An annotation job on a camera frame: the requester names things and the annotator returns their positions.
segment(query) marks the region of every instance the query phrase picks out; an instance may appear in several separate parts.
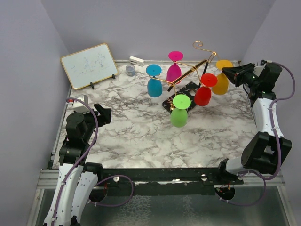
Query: white marble surface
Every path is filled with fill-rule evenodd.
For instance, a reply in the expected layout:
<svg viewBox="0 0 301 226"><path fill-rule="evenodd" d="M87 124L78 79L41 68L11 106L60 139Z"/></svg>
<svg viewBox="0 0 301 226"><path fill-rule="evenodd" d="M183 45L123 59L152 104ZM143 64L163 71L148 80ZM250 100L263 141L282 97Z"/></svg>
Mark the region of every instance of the white marble surface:
<svg viewBox="0 0 301 226"><path fill-rule="evenodd" d="M161 64L165 79L171 64ZM97 143L87 161L102 163L106 168L170 168L212 167L225 158L239 157L256 133L251 109L242 89L229 85L223 96L213 94L209 105L196 106L188 113L187 125L173 127L170 114L162 102L173 94L163 84L163 94L151 98L147 94L148 75L144 67L136 67L136 76L128 77L126 64L118 64L119 75L95 84L95 89L73 90L71 97L88 95L89 105L100 103L112 109L112 122L98 130ZM182 66L182 73L189 67ZM218 75L214 64L208 73ZM190 81L198 82L194 72L177 90ZM70 106L66 116L72 113ZM59 148L66 135L66 116L60 134L53 168L57 168Z"/></svg>

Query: purple cable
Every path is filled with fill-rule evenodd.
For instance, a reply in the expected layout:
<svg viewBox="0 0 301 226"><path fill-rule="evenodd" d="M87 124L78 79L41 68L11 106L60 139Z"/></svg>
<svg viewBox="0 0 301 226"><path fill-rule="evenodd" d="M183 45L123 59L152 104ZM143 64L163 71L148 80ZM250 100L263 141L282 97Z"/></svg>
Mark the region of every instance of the purple cable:
<svg viewBox="0 0 301 226"><path fill-rule="evenodd" d="M220 198L220 200L222 200L223 202L227 202L227 203L232 204L232 205L248 207L248 206L253 206L253 205L256 205L257 203L259 203L259 202L264 198L264 196L265 196L265 194L266 194L266 187L267 187L267 185L266 185L266 180L272 180L272 179L274 179L274 178L278 175L278 173L279 173L279 171L280 171L281 161L282 161L282 160L281 160L281 147L280 147L279 136L278 136L277 130L276 130L276 128L275 128L275 122L274 122L274 116L273 116L273 105L274 105L277 101L279 101L279 100L288 100L288 99L292 98L292 96L295 94L295 90L296 90L296 81L295 81L295 78L294 78L294 76L293 76L293 73L292 73L286 66L284 66L284 65L282 65L282 64L280 64L280 63L276 63L276 62L273 62L273 63L276 64L276 65L279 65L279 66L283 67L284 69L286 69L287 72L290 74L290 76L291 76L291 78L292 78L292 81L293 81L293 90L292 90L292 93L290 94L290 96L288 96L288 97L282 97L282 98L277 98L277 99L273 100L273 101L271 102L270 106L269 106L269 115L270 115L271 125L272 125L272 128L273 128L273 132L274 132L274 134L275 134L276 144L277 144L277 154L278 154L277 168L276 168L275 173L274 173L271 177L268 177L268 178L264 177L264 176L263 176L262 174L260 174L260 173L257 173L257 172L255 172L255 171L252 171L252 170L250 170L250 171L242 171L242 172L239 172L238 174L243 174L243 176L244 176L246 173L250 172L250 173L253 173L253 174L257 175L257 176L260 177L261 179L263 179L263 183L264 183L264 191L263 191L262 196L261 196L257 201L255 201L255 202L253 202L253 203L250 203L250 204L240 204L240 203L231 202L231 201L227 201L227 200L224 200L224 199Z"/></svg>
<svg viewBox="0 0 301 226"><path fill-rule="evenodd" d="M126 178L131 183L132 191L131 191L131 194L128 197L128 199L125 200L124 202L120 203L120 204L114 204L114 205L101 204L101 203L97 203L97 202L91 202L91 203L96 204L98 206L104 206L104 207L118 207L118 206L122 206L122 205L126 204L128 201L130 201L130 199L133 197L133 194L134 194L134 184L133 184L133 181L129 177L127 177L127 176L124 176L124 175L110 176L110 177L108 177L106 179L103 179L102 181L98 182L96 184L96 186L99 185L99 184L101 184L101 183L103 183L103 182L105 182L105 181L107 181L107 180L109 180L109 179L111 179L111 178L114 178L114 177Z"/></svg>
<svg viewBox="0 0 301 226"><path fill-rule="evenodd" d="M95 142L96 142L96 140L97 140L97 133L98 133L98 121L97 121L97 117L96 117L96 115L95 115L93 109L90 108L85 102L83 102L83 101L81 101L81 100L79 100L79 99L70 97L70 98L68 98L66 101L69 102L69 100L74 100L74 101L78 101L78 102L82 103L82 104L83 104L87 109L89 109L89 111L92 113L92 115L93 115L93 117L94 117L94 120L95 120L95 135L94 135L94 138L93 138L93 140L92 140L92 142L91 142L91 145L90 145L90 146L88 147L88 149L83 153L83 155L76 161L76 163L74 163L74 165L71 167L71 169L70 169L70 170L68 171L68 173L66 174L66 176L65 176L65 178L64 178L64 180L63 180L63 184L64 184L64 185L66 184L66 181L67 181L69 175L70 175L70 174L72 173L72 171L74 170L74 168L77 167L78 164L80 163L80 161L82 161L82 159L85 158L85 157L88 155L90 149L92 148L92 146L95 144ZM53 218L53 219L55 219L55 217L56 217L56 211L57 211L58 204L59 204L60 199L61 199L61 196L62 196L62 192L63 192L64 185L61 185L60 190L59 190L58 195L57 195L57 199L56 199L56 202L55 202L55 208L54 208L54 210L53 210L53 215L52 215L52 218ZM52 222L51 222L51 226L54 226L54 224L55 224L55 221L52 221Z"/></svg>

